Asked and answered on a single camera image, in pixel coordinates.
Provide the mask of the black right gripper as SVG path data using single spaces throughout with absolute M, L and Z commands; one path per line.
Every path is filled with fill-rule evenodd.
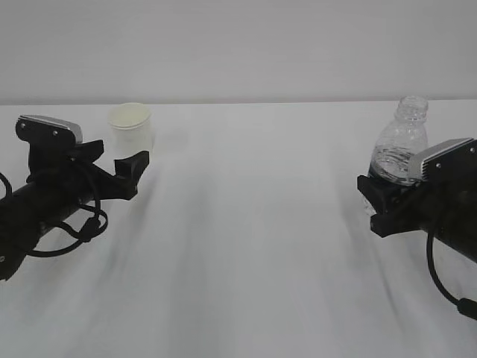
M 435 237 L 476 236 L 476 181 L 401 186 L 379 176 L 359 175 L 357 189 L 376 211 L 370 229 L 380 237 L 423 230 Z

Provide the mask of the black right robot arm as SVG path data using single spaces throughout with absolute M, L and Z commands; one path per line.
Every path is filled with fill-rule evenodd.
M 370 229 L 378 236 L 428 232 L 438 220 L 434 237 L 476 261 L 476 179 L 401 186 L 360 175 L 357 189 L 375 210 Z

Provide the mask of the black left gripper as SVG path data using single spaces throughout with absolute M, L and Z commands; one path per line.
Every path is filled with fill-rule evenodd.
M 35 204 L 87 204 L 90 201 L 130 200 L 150 163 L 148 151 L 114 160 L 110 174 L 95 164 L 104 153 L 97 139 L 59 151 L 30 145 L 25 197 Z

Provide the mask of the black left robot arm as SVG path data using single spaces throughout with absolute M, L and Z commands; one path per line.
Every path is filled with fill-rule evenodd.
M 101 206 L 105 200 L 129 201 L 150 163 L 148 151 L 115 160 L 114 174 L 96 166 L 104 153 L 100 140 L 67 149 L 29 151 L 30 174 L 26 184 L 1 199 L 1 279 L 9 280 L 26 257 L 50 258 L 68 254 L 100 236 L 109 224 Z M 66 247 L 40 251 L 37 245 L 53 229 L 67 233 L 74 242 Z

